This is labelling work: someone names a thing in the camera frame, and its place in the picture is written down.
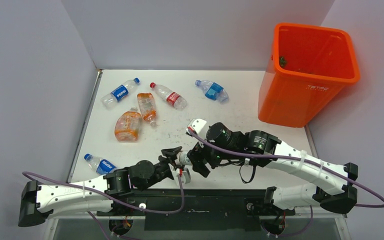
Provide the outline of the orange plastic bin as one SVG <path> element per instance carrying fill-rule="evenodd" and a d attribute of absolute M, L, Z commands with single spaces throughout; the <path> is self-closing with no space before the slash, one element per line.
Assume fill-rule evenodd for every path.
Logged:
<path fill-rule="evenodd" d="M 280 56 L 287 61 L 285 68 L 279 65 Z M 259 90 L 258 119 L 302 128 L 343 88 L 356 84 L 360 77 L 353 42 L 347 32 L 278 23 Z"/>

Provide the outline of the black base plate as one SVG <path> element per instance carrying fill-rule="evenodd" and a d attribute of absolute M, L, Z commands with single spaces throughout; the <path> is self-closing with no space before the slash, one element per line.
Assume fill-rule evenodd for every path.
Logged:
<path fill-rule="evenodd" d="M 146 231 L 216 231 L 243 229 L 258 231 L 259 217 L 273 221 L 294 216 L 294 210 L 281 210 L 265 204 L 263 189 L 186 189 L 185 205 L 174 214 L 145 213 L 112 203 L 109 210 L 98 211 L 100 217 L 144 220 Z"/>

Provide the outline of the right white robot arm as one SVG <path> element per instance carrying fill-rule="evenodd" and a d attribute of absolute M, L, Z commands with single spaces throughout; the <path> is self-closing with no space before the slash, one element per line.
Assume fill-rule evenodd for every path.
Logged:
<path fill-rule="evenodd" d="M 203 139 L 199 137 L 202 129 L 198 123 L 187 127 L 187 135 L 198 142 L 186 155 L 192 169 L 203 177 L 208 177 L 211 169 L 235 165 L 252 168 L 251 177 L 244 184 L 254 180 L 258 167 L 282 171 L 305 181 L 296 186 L 266 188 L 262 205 L 269 214 L 309 206 L 347 214 L 357 206 L 358 166 L 353 163 L 323 161 L 261 130 L 231 131 L 217 122 L 208 127 Z"/>

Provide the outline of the red cap water bottle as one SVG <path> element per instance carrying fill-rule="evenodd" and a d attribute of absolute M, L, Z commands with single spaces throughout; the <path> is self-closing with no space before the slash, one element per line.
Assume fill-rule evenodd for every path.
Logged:
<path fill-rule="evenodd" d="M 170 88 L 155 82 L 151 82 L 149 86 L 162 100 L 174 109 L 182 111 L 187 107 L 188 103 L 185 98 Z"/>

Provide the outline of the blue cap bottle left edge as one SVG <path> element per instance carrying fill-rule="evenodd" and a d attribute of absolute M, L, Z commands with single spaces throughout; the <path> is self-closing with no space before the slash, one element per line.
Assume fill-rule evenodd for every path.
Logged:
<path fill-rule="evenodd" d="M 110 174 L 117 169 L 117 167 L 109 160 L 89 153 L 84 155 L 84 160 L 87 162 L 88 166 L 99 175 Z"/>

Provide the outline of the green plastic bottle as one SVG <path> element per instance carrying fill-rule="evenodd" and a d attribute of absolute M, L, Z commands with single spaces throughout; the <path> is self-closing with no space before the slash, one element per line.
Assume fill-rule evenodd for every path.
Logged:
<path fill-rule="evenodd" d="M 284 56 L 280 56 L 279 57 L 279 66 L 281 67 L 281 68 L 285 68 L 285 66 L 287 65 L 287 61 L 286 61 L 286 59 L 285 59 L 285 57 Z"/>

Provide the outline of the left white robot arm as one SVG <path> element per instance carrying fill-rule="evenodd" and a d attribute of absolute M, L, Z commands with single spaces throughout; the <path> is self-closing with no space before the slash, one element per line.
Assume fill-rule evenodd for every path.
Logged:
<path fill-rule="evenodd" d="M 31 179 L 21 194 L 18 226 L 32 227 L 47 219 L 81 212 L 114 212 L 124 215 L 129 209 L 144 213 L 170 215 L 181 210 L 153 210 L 143 203 L 134 205 L 127 198 L 132 190 L 144 191 L 164 179 L 176 181 L 182 188 L 185 166 L 192 163 L 182 147 L 163 149 L 158 163 L 141 160 L 135 165 L 75 183 L 41 177 L 50 184 Z"/>

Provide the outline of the flat orange crushed bottle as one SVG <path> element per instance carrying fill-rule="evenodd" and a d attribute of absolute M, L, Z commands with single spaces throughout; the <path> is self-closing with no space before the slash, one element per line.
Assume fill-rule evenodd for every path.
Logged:
<path fill-rule="evenodd" d="M 137 107 L 131 107 L 116 121 L 114 136 L 118 142 L 136 142 L 142 127 L 142 115 Z"/>

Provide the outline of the crushed blue label bottle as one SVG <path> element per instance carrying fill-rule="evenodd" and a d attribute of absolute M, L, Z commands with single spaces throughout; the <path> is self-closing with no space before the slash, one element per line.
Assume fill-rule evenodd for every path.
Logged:
<path fill-rule="evenodd" d="M 229 101 L 229 95 L 226 90 L 216 82 L 196 80 L 195 86 L 197 86 L 203 92 L 204 96 L 210 100 L 218 101 L 221 104 L 226 104 Z"/>

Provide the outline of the clear Pepsi bottle top left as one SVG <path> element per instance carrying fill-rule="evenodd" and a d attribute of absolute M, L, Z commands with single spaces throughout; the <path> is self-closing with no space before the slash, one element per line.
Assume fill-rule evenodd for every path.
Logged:
<path fill-rule="evenodd" d="M 114 108 L 123 98 L 132 93 L 140 85 L 140 82 L 140 79 L 137 77 L 125 81 L 113 91 L 102 97 L 100 100 L 101 103 L 108 110 Z"/>

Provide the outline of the crushed orange label bottle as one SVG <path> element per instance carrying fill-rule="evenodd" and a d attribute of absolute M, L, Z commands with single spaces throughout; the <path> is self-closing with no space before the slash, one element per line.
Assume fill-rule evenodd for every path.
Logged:
<path fill-rule="evenodd" d="M 153 95 L 150 92 L 138 93 L 137 102 L 143 120 L 156 128 L 157 109 Z"/>

